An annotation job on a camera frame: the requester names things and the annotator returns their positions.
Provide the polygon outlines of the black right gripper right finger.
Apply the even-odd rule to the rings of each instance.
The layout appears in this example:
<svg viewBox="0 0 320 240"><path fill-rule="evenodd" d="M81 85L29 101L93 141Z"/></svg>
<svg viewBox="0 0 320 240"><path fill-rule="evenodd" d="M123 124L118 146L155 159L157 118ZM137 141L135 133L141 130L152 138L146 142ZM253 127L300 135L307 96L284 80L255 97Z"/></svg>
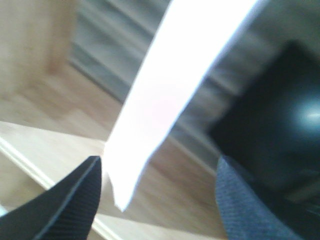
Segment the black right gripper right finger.
<svg viewBox="0 0 320 240"><path fill-rule="evenodd" d="M265 206L225 156L217 164L215 197L229 240L301 239Z"/></svg>

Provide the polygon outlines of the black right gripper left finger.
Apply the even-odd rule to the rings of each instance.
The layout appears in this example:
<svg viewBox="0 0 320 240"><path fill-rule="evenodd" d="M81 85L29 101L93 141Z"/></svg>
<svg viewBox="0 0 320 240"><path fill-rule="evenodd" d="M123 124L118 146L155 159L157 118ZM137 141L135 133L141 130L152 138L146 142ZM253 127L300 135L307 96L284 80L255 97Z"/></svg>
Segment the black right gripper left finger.
<svg viewBox="0 0 320 240"><path fill-rule="evenodd" d="M86 240L102 187L99 156L90 156L49 190L0 218L2 240Z"/></svg>

